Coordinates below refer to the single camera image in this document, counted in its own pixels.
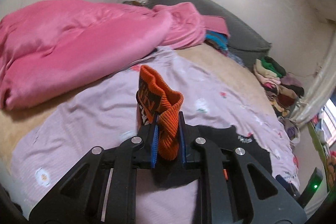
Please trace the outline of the black sweater with orange cuffs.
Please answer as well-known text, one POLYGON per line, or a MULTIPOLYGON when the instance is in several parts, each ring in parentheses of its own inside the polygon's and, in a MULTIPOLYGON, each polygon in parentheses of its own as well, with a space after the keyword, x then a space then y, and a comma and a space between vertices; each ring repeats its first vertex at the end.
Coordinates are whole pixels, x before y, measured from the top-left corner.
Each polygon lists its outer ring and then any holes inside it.
MULTIPOLYGON (((183 103, 181 92, 174 91, 161 75, 148 65, 141 65, 136 93, 138 125, 156 124, 157 130, 150 141, 151 164, 156 185, 160 188, 175 188, 187 185, 199 177, 198 170, 186 170, 178 161, 181 148, 179 113, 183 103)), ((187 126, 184 137, 197 136, 213 141, 227 150, 242 147, 247 150, 269 173, 272 172, 269 152, 261 148, 255 138, 237 133, 236 127, 187 126)))

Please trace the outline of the pile of folded clothes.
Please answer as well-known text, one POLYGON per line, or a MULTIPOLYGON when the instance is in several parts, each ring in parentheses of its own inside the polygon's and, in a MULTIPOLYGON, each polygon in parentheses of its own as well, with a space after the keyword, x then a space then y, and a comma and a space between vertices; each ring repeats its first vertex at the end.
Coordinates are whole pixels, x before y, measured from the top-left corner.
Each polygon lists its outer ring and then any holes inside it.
POLYGON ((269 56, 256 59, 253 73, 265 90, 276 116, 289 118, 298 100, 305 95, 302 83, 269 56))

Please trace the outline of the striped blue folded clothes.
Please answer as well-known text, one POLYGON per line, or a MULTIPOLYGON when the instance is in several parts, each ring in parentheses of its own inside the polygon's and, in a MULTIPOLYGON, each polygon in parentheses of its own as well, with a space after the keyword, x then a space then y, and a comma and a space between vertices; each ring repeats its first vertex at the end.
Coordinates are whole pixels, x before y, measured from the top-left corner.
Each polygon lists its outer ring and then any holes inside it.
POLYGON ((207 30, 205 43, 208 44, 209 46, 212 46, 223 55, 225 56, 228 55, 227 35, 207 30))

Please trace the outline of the lilac strawberry print bedsheet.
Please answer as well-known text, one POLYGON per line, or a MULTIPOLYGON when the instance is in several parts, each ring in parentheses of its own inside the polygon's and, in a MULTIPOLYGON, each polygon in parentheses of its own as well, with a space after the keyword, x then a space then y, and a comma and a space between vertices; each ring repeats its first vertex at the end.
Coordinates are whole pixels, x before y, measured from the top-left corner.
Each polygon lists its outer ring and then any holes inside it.
MULTIPOLYGON (((238 134, 252 135, 269 152, 273 175, 299 186, 290 141, 276 114, 257 110, 215 75, 166 47, 158 48, 142 63, 183 94, 181 110, 187 124, 214 128, 234 125, 238 134)), ((22 190, 17 202, 25 217, 90 148, 116 147, 137 133, 138 78, 139 64, 108 77, 60 104, 21 138, 12 153, 11 174, 22 190)), ((154 185, 150 172, 143 170, 137 187, 138 223, 191 222, 196 182, 160 188, 154 185)))

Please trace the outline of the white bag with purple cloth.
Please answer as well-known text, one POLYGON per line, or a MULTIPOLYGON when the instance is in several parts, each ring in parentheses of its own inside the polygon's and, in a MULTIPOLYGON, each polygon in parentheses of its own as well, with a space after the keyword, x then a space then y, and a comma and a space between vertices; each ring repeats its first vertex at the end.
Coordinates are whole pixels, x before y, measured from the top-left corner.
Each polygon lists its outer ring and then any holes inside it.
POLYGON ((278 117, 278 121, 284 126, 285 132, 290 140, 291 148, 295 149, 300 142, 301 133, 299 128, 288 118, 278 117))

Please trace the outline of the beige mattress cover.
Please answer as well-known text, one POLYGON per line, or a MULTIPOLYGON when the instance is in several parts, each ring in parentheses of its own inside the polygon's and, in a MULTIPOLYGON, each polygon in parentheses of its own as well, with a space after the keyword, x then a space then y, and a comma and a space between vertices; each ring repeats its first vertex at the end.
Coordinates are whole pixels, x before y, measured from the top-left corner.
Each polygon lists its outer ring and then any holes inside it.
MULTIPOLYGON (((264 89, 248 69, 206 44, 176 50, 175 53, 215 75, 257 110, 266 115, 275 115, 264 89)), ((12 151, 23 136, 43 123, 59 104, 71 100, 87 88, 98 85, 102 80, 81 86, 29 109, 1 110, 1 162, 6 169, 10 168, 12 151)))

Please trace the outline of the cream curtain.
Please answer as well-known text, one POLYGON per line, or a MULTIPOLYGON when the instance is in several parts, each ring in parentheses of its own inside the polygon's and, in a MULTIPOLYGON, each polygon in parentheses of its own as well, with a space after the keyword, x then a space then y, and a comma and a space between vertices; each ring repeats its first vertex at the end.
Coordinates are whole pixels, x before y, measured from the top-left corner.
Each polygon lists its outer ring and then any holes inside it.
POLYGON ((328 101, 335 90, 335 31, 321 69, 305 95, 299 99, 290 120, 299 128, 307 124, 328 101))

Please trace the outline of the grey headboard cushion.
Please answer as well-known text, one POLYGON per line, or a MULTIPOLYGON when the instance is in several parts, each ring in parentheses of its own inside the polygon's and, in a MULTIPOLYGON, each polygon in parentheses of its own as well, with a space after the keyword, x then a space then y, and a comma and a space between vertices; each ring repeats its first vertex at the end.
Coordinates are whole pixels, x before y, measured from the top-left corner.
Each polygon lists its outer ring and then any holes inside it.
POLYGON ((257 59, 268 55, 272 44, 267 42, 248 24, 236 15, 211 0, 147 0, 145 6, 176 5, 191 2, 198 12, 206 17, 206 22, 214 32, 222 32, 225 24, 228 29, 228 50, 240 57, 244 65, 253 70, 257 59))

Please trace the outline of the pink quilt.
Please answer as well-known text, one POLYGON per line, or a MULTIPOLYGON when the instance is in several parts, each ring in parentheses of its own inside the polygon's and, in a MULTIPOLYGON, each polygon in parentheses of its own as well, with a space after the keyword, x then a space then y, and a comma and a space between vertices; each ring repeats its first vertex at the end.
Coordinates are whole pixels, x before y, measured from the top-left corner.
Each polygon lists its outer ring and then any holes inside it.
POLYGON ((36 106, 95 82, 158 46, 193 47, 213 31, 190 2, 149 9, 46 0, 1 20, 1 108, 36 106))

